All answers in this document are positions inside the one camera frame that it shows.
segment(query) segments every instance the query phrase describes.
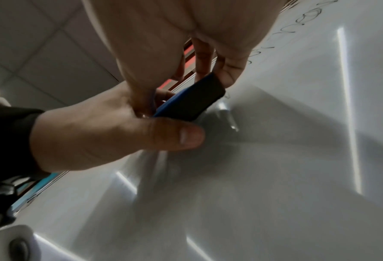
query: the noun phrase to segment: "blue and black eraser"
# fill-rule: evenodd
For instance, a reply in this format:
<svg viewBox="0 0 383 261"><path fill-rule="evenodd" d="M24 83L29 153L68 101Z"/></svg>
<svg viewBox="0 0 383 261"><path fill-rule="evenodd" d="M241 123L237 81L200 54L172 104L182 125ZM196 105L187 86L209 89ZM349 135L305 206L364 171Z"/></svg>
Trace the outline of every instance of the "blue and black eraser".
<svg viewBox="0 0 383 261"><path fill-rule="evenodd" d="M162 104L153 117L168 117L193 121L210 105L225 95L222 83L210 73L197 83L182 90Z"/></svg>

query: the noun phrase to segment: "ceiling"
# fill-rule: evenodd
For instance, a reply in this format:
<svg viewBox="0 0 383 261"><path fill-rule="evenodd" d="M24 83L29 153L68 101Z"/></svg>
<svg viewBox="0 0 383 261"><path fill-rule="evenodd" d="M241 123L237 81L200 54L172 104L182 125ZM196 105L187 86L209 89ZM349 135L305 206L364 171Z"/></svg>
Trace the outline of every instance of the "ceiling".
<svg viewBox="0 0 383 261"><path fill-rule="evenodd" d="M12 106L64 107L122 80L80 0L0 0L0 96Z"/></svg>

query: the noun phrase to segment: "hand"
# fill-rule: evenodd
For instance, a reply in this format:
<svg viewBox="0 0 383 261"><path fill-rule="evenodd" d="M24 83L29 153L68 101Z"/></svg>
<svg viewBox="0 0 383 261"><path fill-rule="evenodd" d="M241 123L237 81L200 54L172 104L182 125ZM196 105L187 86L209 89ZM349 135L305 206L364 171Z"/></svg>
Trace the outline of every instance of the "hand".
<svg viewBox="0 0 383 261"><path fill-rule="evenodd" d="M163 103L174 94L157 90ZM46 172L80 170L118 160L137 150L198 147L204 130L167 118L138 118L126 82L79 104L41 114L30 136L31 152Z"/></svg>
<svg viewBox="0 0 383 261"><path fill-rule="evenodd" d="M213 71L225 87L243 72L284 0L83 0L97 33L117 58L145 113L155 89L184 74L183 45L192 37L196 80Z"/></svg>

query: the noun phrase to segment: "black sleeve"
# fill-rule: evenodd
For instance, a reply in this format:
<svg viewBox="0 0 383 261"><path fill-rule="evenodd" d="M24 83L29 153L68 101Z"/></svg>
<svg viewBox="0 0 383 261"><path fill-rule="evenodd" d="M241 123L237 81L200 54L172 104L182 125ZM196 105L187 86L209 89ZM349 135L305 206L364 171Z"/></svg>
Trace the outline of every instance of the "black sleeve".
<svg viewBox="0 0 383 261"><path fill-rule="evenodd" d="M37 109L0 105L0 182L11 177L44 178L31 154L29 136L37 117Z"/></svg>

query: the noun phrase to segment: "white glossy surface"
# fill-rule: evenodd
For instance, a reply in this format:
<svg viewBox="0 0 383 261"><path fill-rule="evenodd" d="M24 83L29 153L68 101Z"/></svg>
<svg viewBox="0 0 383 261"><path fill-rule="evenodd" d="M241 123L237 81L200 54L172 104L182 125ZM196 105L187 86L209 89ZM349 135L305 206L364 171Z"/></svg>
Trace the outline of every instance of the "white glossy surface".
<svg viewBox="0 0 383 261"><path fill-rule="evenodd" d="M70 172L21 211L43 260L383 260L383 0L306 19L199 119L202 148Z"/></svg>

